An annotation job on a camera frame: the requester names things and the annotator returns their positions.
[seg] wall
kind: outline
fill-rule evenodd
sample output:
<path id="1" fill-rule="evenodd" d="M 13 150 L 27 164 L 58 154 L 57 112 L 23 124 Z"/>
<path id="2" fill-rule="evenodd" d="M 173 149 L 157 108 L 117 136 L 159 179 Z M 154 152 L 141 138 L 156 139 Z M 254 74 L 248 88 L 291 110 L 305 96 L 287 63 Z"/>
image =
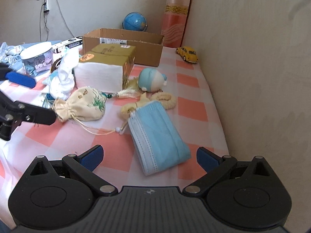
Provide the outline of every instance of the wall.
<path id="1" fill-rule="evenodd" d="M 262 155 L 288 189 L 291 232 L 311 227 L 310 0 L 192 0 L 197 50 L 239 160 Z"/>
<path id="2" fill-rule="evenodd" d="M 64 18 L 75 36 L 97 28 L 121 28 L 133 11 L 148 21 L 148 32 L 160 33 L 166 0 L 58 0 Z M 16 45 L 39 42 L 39 12 L 43 0 L 0 0 L 0 42 Z M 49 40 L 71 38 L 56 0 L 49 0 Z"/>

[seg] green embroidery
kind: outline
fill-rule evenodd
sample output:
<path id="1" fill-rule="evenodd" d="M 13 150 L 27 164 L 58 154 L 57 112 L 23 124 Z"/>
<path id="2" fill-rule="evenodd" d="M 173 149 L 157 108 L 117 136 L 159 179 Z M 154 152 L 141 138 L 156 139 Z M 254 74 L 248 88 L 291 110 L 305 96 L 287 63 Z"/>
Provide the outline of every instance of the green embroidery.
<path id="1" fill-rule="evenodd" d="M 98 107 L 101 112 L 105 111 L 106 99 L 102 96 L 99 91 L 93 89 L 94 101 L 88 105 L 88 107 L 94 106 Z"/>

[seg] yellow toy car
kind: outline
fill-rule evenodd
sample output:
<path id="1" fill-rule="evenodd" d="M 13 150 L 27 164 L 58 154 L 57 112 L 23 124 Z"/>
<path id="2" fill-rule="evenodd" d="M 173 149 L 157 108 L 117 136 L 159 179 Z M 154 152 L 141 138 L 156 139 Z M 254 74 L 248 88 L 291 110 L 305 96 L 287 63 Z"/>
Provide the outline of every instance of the yellow toy car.
<path id="1" fill-rule="evenodd" d="M 195 50 L 189 46 L 178 47 L 176 53 L 179 54 L 184 61 L 197 63 L 198 58 Z"/>

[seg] gold curtain trim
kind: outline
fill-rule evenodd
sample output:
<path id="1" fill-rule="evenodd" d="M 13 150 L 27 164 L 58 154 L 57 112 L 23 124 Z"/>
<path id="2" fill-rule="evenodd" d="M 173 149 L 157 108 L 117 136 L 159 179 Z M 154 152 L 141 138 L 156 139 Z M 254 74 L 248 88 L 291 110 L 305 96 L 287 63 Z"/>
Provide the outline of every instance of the gold curtain trim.
<path id="1" fill-rule="evenodd" d="M 188 8 L 187 7 L 181 7 L 181 6 L 176 6 L 176 5 L 166 5 L 166 10 L 165 12 L 171 12 L 174 14 L 188 14 Z"/>

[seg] plastic container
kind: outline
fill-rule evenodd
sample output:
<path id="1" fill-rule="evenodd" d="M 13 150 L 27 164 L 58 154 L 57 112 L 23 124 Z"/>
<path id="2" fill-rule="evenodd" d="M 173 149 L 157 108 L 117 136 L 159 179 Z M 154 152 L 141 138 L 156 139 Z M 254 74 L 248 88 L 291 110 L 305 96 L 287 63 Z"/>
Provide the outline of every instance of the plastic container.
<path id="1" fill-rule="evenodd" d="M 21 52 L 21 59 L 25 72 L 30 77 L 36 77 L 50 70 L 53 64 L 53 52 L 51 42 L 43 42 Z"/>

